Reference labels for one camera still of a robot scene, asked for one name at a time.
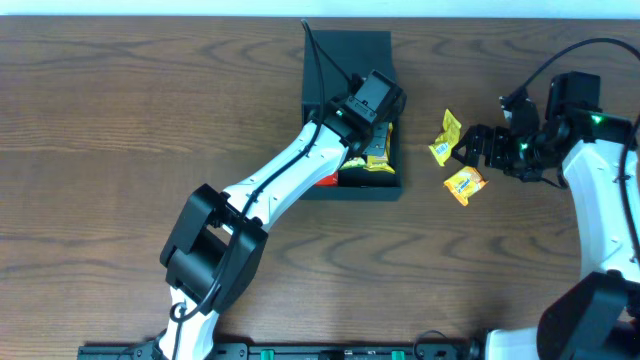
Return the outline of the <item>green snack packet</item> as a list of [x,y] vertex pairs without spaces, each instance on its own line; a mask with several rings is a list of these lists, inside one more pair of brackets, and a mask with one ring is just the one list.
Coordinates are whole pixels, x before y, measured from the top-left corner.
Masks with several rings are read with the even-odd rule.
[[347,160],[340,168],[340,171],[348,169],[364,168],[367,165],[366,160],[363,157],[353,157]]

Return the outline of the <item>red Pringles can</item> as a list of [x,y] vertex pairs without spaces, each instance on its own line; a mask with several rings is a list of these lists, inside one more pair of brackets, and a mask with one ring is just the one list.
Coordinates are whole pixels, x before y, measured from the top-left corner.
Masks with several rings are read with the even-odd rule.
[[327,175],[317,181],[315,183],[316,186],[319,187],[335,187],[339,185],[339,175],[338,172],[333,172],[330,175]]

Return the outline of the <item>dark green box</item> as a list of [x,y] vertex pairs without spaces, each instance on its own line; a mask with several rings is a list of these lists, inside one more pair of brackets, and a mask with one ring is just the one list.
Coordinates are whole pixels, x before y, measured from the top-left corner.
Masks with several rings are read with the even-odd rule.
[[[391,33],[388,31],[319,30],[315,39],[325,53],[320,56],[325,85],[325,96],[331,99],[347,92],[347,80],[357,74],[367,76],[378,70],[390,80],[396,79],[392,61]],[[318,76],[311,45],[305,44],[302,121],[307,122],[309,113],[320,105]],[[302,198],[304,200],[353,200],[396,201],[402,189],[402,153],[400,149],[400,120],[392,115],[387,122],[393,123],[391,135],[390,164],[395,174],[370,172],[365,169],[339,171],[339,185],[335,187],[313,186]]]

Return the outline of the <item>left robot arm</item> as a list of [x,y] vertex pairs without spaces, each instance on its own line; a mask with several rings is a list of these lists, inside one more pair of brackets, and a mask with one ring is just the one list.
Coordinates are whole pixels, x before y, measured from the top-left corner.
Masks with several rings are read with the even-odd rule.
[[159,358],[211,354],[217,319],[253,280],[270,228],[318,181],[363,153],[405,101],[395,82],[372,71],[347,94],[323,99],[297,138],[257,172],[222,191],[203,184],[188,197],[159,257],[172,302]]

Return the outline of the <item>orange yellow biscuit packet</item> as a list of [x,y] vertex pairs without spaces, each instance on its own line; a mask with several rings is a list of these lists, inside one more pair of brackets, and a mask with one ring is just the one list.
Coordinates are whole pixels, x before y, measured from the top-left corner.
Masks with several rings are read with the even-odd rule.
[[465,166],[443,182],[454,198],[462,205],[469,204],[469,198],[483,189],[488,182],[474,167]]

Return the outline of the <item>yellow orange snack packet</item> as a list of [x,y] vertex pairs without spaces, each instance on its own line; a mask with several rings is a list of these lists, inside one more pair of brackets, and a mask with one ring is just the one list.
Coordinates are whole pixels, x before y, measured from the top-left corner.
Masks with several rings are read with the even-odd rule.
[[365,169],[370,172],[385,172],[395,174],[395,169],[390,164],[391,158],[391,135],[393,132],[393,124],[389,123],[387,127],[387,136],[385,139],[385,146],[381,155],[368,154],[366,156]]

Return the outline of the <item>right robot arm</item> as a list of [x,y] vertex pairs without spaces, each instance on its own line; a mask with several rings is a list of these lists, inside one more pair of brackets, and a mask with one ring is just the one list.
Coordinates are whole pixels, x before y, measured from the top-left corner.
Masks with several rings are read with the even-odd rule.
[[551,81],[540,116],[527,94],[502,100],[507,127],[470,127],[452,149],[464,165],[486,166],[523,182],[558,174],[571,192],[579,229],[579,282],[538,324],[487,333],[486,359],[636,359],[639,356],[639,258],[629,227],[639,223],[632,124],[603,113],[601,79],[569,72]]

